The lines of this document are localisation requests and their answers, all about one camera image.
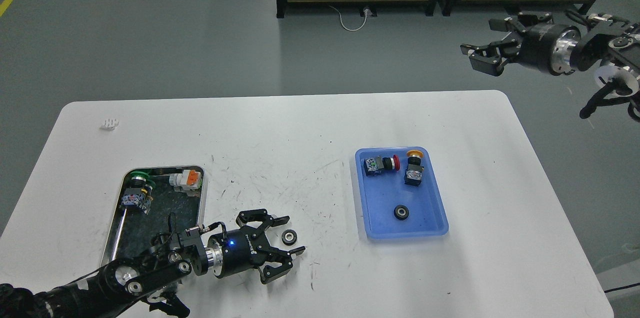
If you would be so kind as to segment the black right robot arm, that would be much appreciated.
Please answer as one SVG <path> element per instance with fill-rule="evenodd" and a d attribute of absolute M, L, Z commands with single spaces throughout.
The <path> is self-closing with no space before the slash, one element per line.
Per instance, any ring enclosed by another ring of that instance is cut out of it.
<path fill-rule="evenodd" d="M 489 28 L 505 37 L 485 45 L 462 44 L 461 53 L 475 71 L 494 77 L 509 64 L 556 77 L 596 67 L 598 90 L 579 117 L 585 120 L 598 108 L 624 105 L 631 120 L 638 122 L 639 24 L 609 13 L 583 15 L 566 9 L 564 15 L 572 24 L 555 22 L 550 12 L 534 11 L 490 19 Z"/>

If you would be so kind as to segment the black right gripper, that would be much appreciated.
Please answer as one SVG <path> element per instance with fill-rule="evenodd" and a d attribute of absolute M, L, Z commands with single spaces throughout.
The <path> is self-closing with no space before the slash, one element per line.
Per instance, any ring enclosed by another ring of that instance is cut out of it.
<path fill-rule="evenodd" d="M 577 27 L 553 23 L 551 12 L 518 12 L 515 16 L 489 19 L 489 28 L 501 33 L 525 33 L 522 42 L 499 40 L 482 46 L 461 44 L 473 70 L 498 77 L 505 66 L 518 58 L 519 65 L 542 74 L 570 75 L 575 69 L 570 63 L 581 39 Z"/>

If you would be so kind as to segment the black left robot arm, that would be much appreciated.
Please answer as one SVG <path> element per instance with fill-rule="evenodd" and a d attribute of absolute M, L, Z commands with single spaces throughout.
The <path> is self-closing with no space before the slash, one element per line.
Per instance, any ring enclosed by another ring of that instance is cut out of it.
<path fill-rule="evenodd" d="M 137 256 L 114 259 L 50 291 L 32 293 L 3 283 L 0 313 L 3 318 L 116 318 L 142 302 L 151 312 L 187 318 L 191 311 L 180 300 L 178 285 L 190 275 L 223 279 L 257 270 L 265 285 L 288 274 L 306 248 L 274 247 L 266 230 L 289 221 L 261 208 L 238 213 L 234 230 L 221 221 L 179 230 L 169 216 L 168 232 L 154 236 Z"/>

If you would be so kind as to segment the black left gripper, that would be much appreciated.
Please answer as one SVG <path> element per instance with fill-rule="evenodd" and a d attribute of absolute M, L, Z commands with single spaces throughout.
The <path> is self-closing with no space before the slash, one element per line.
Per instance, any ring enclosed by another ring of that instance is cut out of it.
<path fill-rule="evenodd" d="M 267 285 L 290 272 L 294 259 L 306 251 L 305 246 L 291 250 L 267 247 L 265 231 L 273 227 L 284 226 L 290 222 L 290 216 L 275 217 L 267 209 L 249 209 L 240 211 L 236 217 L 239 229 L 228 231 L 226 241 L 223 234 L 213 234 L 208 238 L 206 247 L 212 249 L 213 274 L 218 279 L 258 270 L 260 282 Z"/>

